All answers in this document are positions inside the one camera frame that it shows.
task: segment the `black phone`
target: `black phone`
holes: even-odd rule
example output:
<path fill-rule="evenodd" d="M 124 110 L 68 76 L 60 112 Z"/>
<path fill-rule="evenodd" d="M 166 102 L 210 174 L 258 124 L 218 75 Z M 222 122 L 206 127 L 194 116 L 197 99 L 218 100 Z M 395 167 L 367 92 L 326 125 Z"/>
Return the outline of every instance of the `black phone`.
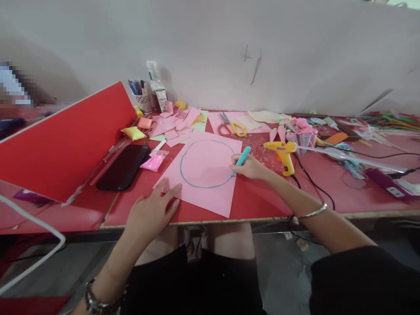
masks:
<path fill-rule="evenodd" d="M 96 188 L 99 190 L 128 189 L 149 153 L 149 146 L 133 144 L 126 146 L 98 181 Z"/>

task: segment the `floor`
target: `floor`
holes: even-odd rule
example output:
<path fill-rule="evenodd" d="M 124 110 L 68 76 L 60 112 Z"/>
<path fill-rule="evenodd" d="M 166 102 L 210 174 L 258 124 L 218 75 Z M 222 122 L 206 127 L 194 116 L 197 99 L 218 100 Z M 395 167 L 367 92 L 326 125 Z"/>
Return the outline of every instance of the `floor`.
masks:
<path fill-rule="evenodd" d="M 420 272 L 420 257 L 395 225 L 388 222 L 369 235 L 402 263 Z M 327 256 L 328 252 L 322 246 L 314 244 L 309 244 L 308 250 L 303 252 L 295 242 L 296 238 L 287 240 L 284 234 L 254 235 L 260 291 L 264 308 L 270 315 L 310 314 L 308 300 L 311 295 L 311 264 Z M 73 297 L 61 312 L 66 314 L 81 299 L 84 294 L 84 282 L 98 274 L 114 244 L 69 244 L 65 250 L 54 255 L 3 297 L 63 296 L 72 292 Z M 45 250 L 45 246 L 34 246 L 25 255 Z M 32 263 L 33 261 L 15 263 L 3 277 L 0 286 L 18 270 L 25 268 L 26 264 Z"/>

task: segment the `blue circle drawing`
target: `blue circle drawing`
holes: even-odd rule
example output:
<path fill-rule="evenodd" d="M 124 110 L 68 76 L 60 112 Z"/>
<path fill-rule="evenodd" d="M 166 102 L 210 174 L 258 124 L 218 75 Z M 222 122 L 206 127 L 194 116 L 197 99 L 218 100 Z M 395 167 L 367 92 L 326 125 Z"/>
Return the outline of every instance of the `blue circle drawing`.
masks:
<path fill-rule="evenodd" d="M 188 147 L 188 149 L 187 149 L 187 151 L 185 151 L 185 153 L 184 153 L 184 155 L 182 156 L 182 158 L 181 158 L 181 164 L 180 164 L 180 169 L 181 169 L 181 176 L 182 176 L 182 178 L 186 181 L 186 183 L 188 184 L 188 185 L 190 185 L 190 186 L 192 186 L 192 187 L 196 187 L 196 188 L 216 188 L 216 187 L 220 187 L 220 186 L 223 186 L 224 184 L 226 184 L 228 181 L 230 181 L 230 179 L 233 177 L 233 174 L 229 177 L 229 179 L 227 180 L 227 181 L 225 181 L 223 184 L 220 184 L 220 185 L 216 185 L 216 186 L 211 186 L 211 187 L 200 187 L 200 186 L 195 186 L 195 185 L 193 185 L 193 184 L 191 184 L 191 183 L 189 183 L 186 179 L 185 179 L 185 177 L 184 177 L 184 174 L 182 173 L 182 161 L 184 161 L 184 157 L 186 156 L 186 154 L 187 154 L 187 152 L 188 152 L 188 150 L 194 145 L 194 144 L 196 144 L 196 143 L 199 143 L 199 142 L 201 142 L 201 141 L 214 141 L 214 142 L 218 142 L 218 143 L 221 143 L 221 144 L 224 144 L 225 146 L 227 146 L 231 151 L 232 151 L 232 154 L 235 154 L 234 152 L 233 152 L 233 150 L 232 150 L 232 148 L 230 147 L 230 146 L 228 146 L 227 144 L 225 144 L 225 143 L 223 143 L 223 142 L 220 142 L 220 141 L 216 141 L 216 140 L 200 140 L 200 141 L 196 141 L 196 142 L 194 142 L 194 143 L 191 143 L 191 145 Z"/>

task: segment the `bottle label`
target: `bottle label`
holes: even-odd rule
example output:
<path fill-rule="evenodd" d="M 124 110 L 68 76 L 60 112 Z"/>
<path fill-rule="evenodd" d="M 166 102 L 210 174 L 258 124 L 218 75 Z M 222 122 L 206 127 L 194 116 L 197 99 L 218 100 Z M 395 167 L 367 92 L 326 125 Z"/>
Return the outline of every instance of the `bottle label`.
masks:
<path fill-rule="evenodd" d="M 162 112 L 167 112 L 168 109 L 166 108 L 166 90 L 164 88 L 156 89 L 156 96 L 157 100 L 159 101 L 159 107 L 161 108 Z"/>

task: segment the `sleeve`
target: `sleeve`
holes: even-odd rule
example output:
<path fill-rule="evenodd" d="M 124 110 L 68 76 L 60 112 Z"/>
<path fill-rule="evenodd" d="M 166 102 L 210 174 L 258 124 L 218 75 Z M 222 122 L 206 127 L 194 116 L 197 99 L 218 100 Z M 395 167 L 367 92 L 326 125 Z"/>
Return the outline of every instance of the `sleeve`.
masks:
<path fill-rule="evenodd" d="M 380 247 L 366 246 L 325 257 L 315 262 L 311 271 L 312 315 L 419 312 L 420 273 Z"/>

